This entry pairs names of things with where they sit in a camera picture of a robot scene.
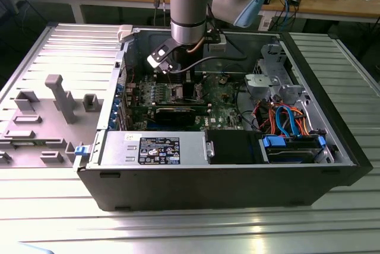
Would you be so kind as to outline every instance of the table leg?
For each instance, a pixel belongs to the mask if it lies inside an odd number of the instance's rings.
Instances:
[[[72,14],[74,15],[75,22],[77,24],[84,24],[86,23],[86,19],[84,18],[84,14],[81,9],[81,5],[79,2],[74,2],[71,3],[71,9],[72,9]]]
[[[272,18],[276,16],[277,11],[263,11],[258,30],[268,31],[272,22]]]

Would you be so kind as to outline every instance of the robotic arm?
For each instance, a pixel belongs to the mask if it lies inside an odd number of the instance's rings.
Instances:
[[[207,42],[204,37],[208,6],[216,18],[234,26],[249,27],[263,3],[264,0],[170,0],[172,38],[155,49],[148,62],[165,74],[173,68],[166,61],[171,53],[181,68],[199,60],[202,55],[189,52]]]

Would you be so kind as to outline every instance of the green circuit board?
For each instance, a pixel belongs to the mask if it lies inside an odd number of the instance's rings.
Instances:
[[[201,98],[190,100],[179,97],[176,92],[181,84],[156,83],[154,78],[145,78],[138,83],[136,94],[139,105],[132,106],[134,130],[139,131],[202,131],[205,129],[243,129],[237,118],[234,95],[235,82],[227,77],[211,74],[204,80]],[[191,126],[161,126],[155,123],[154,111],[161,107],[187,107],[196,113]]]

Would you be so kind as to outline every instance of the power supply label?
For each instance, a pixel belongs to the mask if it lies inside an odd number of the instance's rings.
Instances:
[[[140,165],[180,164],[178,137],[142,137],[138,162]]]

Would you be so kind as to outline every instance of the sticker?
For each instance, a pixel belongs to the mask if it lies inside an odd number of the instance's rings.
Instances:
[[[125,134],[124,141],[138,141],[141,138],[141,134]]]
[[[141,165],[180,164],[178,137],[141,137],[138,162]]]

